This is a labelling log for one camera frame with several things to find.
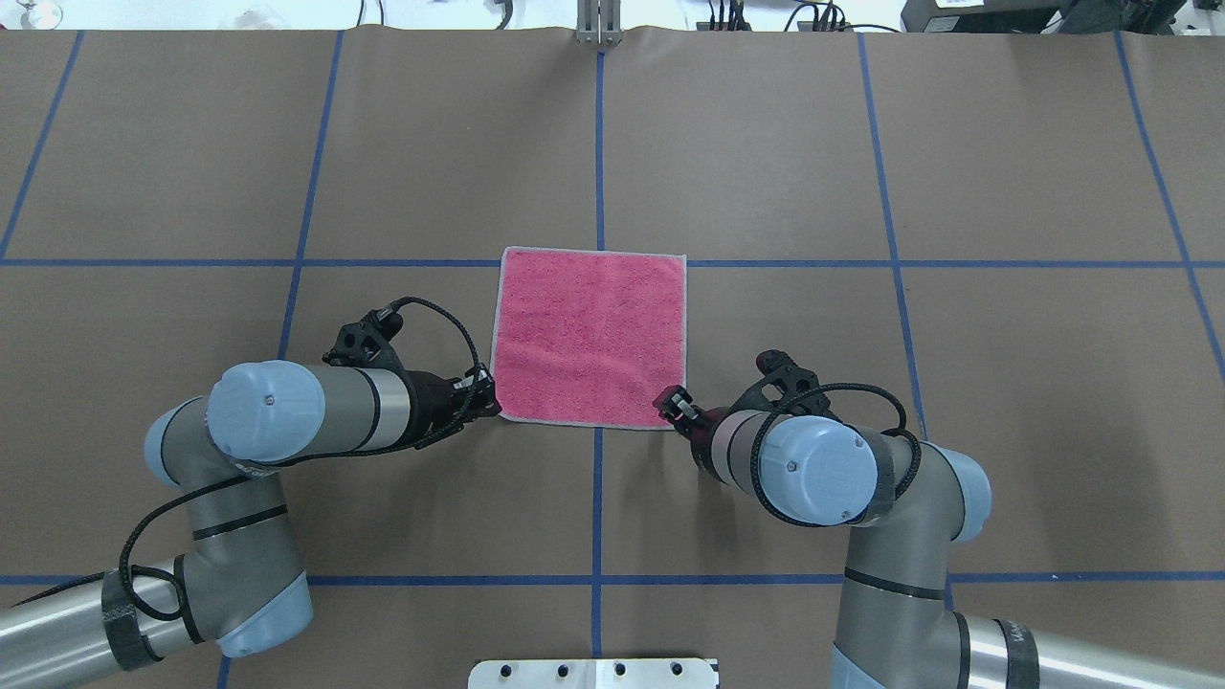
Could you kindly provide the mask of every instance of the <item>blue plastic cap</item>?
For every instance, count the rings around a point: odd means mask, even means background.
[[[762,490],[786,516],[832,526],[855,519],[876,492],[876,456],[833,419],[795,417],[766,435]]]
[[[149,471],[153,472],[153,476],[156,476],[158,481],[165,483],[170,488],[178,488],[179,483],[170,478],[170,474],[165,471],[165,460],[162,457],[162,439],[165,438],[165,429],[170,427],[170,419],[174,418],[174,414],[179,413],[179,409],[198,398],[200,397],[192,397],[191,400],[187,400],[186,402],[162,414],[156,422],[153,422],[153,425],[149,427],[149,432],[145,434],[145,465],[149,467]]]
[[[962,531],[958,532],[953,543],[965,543],[982,531],[982,525],[991,516],[991,481],[987,472],[982,471],[979,462],[970,457],[946,450],[938,445],[932,445],[941,455],[948,460],[948,466],[953,467],[957,483],[962,487],[962,501],[965,503],[965,516],[962,519]]]
[[[293,362],[239,364],[208,396],[208,434],[236,460],[274,463],[303,451],[323,425],[323,387]]]
[[[310,603],[310,588],[304,571],[277,593],[276,598],[218,639],[217,645],[228,658],[267,651],[301,634],[314,617],[315,608]]]
[[[834,646],[834,662],[829,676],[829,689],[884,689],[884,685],[872,679],[864,668],[850,662],[838,646]]]

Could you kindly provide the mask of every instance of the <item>white floor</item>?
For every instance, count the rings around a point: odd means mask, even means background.
[[[213,29],[293,28],[336,29],[363,22],[379,23],[379,0],[55,0],[64,11],[60,29]],[[904,0],[840,0],[853,23],[900,28]],[[492,0],[382,0],[385,23],[399,28],[492,28],[501,5]],[[511,28],[573,27],[576,0],[514,0]],[[793,0],[748,0],[746,18],[755,31],[782,31],[795,7]],[[0,25],[21,28],[24,9],[16,0],[0,0]],[[807,17],[810,10],[801,15]],[[707,21],[706,0],[622,0],[622,26],[662,26],[692,29]],[[1225,32],[1225,12],[1196,10],[1192,0],[1178,12],[1178,33]]]

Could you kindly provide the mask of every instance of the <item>metal bracket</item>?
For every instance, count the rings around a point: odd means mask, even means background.
[[[707,658],[485,661],[468,689],[718,689],[719,661]]]
[[[611,48],[621,43],[621,0],[578,0],[581,45]]]

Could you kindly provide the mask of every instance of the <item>robotic arm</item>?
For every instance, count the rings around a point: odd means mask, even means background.
[[[871,385],[821,385],[783,352],[757,357],[763,378],[729,407],[703,409],[681,386],[655,400],[698,468],[804,527],[855,527],[833,649],[832,689],[1225,689],[1225,677],[944,609],[953,543],[991,512],[991,485],[970,457],[905,430],[905,412]],[[769,401],[774,387],[782,398]],[[826,392],[887,398],[898,427],[845,424]]]
[[[404,369],[390,341],[408,304],[459,330],[473,360],[463,378]],[[146,462],[184,494],[137,525],[116,569],[0,613],[0,687],[82,684],[205,639],[241,657],[294,638],[312,611],[277,472],[315,457],[421,449],[501,411],[468,332],[423,299],[399,299],[345,325],[323,360],[236,365],[211,395],[153,423]],[[183,504],[195,552],[157,568],[130,565],[145,527]]]

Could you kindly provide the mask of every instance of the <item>pink cloth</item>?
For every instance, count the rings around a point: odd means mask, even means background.
[[[511,246],[491,369],[511,421],[664,429],[685,383],[685,256]]]

